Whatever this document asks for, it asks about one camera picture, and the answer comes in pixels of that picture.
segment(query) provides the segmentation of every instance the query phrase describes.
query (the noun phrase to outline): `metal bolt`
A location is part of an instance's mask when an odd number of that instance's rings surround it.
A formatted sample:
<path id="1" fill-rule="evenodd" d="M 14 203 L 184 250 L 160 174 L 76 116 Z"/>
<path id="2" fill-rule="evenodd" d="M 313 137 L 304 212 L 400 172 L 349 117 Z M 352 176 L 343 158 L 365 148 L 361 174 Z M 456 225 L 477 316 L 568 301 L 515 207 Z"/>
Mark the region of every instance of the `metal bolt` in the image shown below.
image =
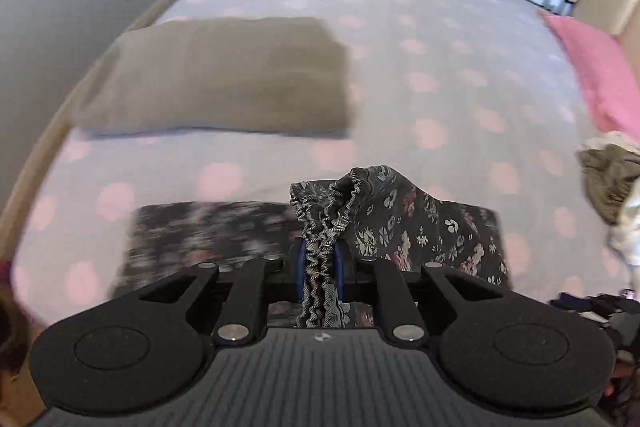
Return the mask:
<path id="1" fill-rule="evenodd" d="M 419 341 L 424 336 L 424 330 L 413 324 L 403 324 L 394 328 L 394 336 L 401 341 Z"/>
<path id="2" fill-rule="evenodd" d="M 226 324 L 218 328 L 218 336 L 226 341 L 241 341 L 249 334 L 242 324 Z"/>

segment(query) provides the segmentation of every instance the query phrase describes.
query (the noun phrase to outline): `pillow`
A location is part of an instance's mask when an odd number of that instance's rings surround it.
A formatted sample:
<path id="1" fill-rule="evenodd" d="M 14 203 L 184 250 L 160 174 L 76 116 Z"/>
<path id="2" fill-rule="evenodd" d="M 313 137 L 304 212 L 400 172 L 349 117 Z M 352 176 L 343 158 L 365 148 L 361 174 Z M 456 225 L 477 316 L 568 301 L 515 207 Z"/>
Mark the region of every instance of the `pillow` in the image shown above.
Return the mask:
<path id="1" fill-rule="evenodd" d="M 640 89 L 616 39 L 571 17 L 542 17 L 575 67 L 594 125 L 640 140 Z"/>
<path id="2" fill-rule="evenodd" d="M 94 134 L 344 129 L 346 57 L 313 18 L 222 18 L 134 30 L 85 77 L 74 123 Z"/>

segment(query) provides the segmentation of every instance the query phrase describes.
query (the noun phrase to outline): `pile of clothes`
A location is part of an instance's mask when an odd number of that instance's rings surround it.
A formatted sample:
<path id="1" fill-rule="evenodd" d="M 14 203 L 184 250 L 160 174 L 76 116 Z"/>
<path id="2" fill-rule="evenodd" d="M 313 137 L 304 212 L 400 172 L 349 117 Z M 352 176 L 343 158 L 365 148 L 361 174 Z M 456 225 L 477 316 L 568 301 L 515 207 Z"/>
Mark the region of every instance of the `pile of clothes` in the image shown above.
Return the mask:
<path id="1" fill-rule="evenodd" d="M 578 153 L 591 204 L 611 225 L 609 244 L 632 268 L 640 291 L 640 144 L 619 131 L 586 142 Z"/>

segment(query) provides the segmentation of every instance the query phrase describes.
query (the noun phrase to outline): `bed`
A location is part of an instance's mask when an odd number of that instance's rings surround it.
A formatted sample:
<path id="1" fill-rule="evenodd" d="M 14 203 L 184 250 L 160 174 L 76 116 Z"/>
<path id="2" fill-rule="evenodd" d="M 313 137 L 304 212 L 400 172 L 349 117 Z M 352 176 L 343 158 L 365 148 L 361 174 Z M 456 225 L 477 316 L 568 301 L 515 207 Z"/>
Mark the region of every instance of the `bed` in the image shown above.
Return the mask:
<path id="1" fill-rule="evenodd" d="M 288 202 L 291 182 L 335 179 L 354 165 L 387 164 L 437 198 L 496 210 L 511 283 L 524 295 L 628 286 L 574 157 L 595 130 L 574 69 L 532 4 L 176 0 L 161 8 L 156 24 L 324 19 L 351 52 L 353 126 L 339 138 L 184 130 L 90 139 L 66 132 L 61 108 L 47 146 L 34 150 L 31 178 L 23 173 L 14 190 L 8 208 L 17 217 L 3 223 L 5 245 L 15 245 L 16 297 L 43 325 L 110 298 L 136 208 Z M 30 204 L 38 169 L 46 175 Z"/>

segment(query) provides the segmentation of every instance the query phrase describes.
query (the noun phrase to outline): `white cloth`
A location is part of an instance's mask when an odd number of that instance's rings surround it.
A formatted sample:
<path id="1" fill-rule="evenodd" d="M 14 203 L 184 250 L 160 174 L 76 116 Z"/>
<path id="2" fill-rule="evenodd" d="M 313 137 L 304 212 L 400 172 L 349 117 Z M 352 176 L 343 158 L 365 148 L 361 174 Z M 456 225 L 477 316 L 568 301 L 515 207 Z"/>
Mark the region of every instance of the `white cloth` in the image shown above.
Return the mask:
<path id="1" fill-rule="evenodd" d="M 600 137 L 590 138 L 584 143 L 584 147 L 585 149 L 604 149 L 609 144 L 640 154 L 640 143 L 620 131 L 610 131 Z"/>
<path id="2" fill-rule="evenodd" d="M 623 203 L 618 223 L 611 227 L 609 244 L 620 251 L 632 272 L 633 290 L 640 291 L 640 178 Z"/>

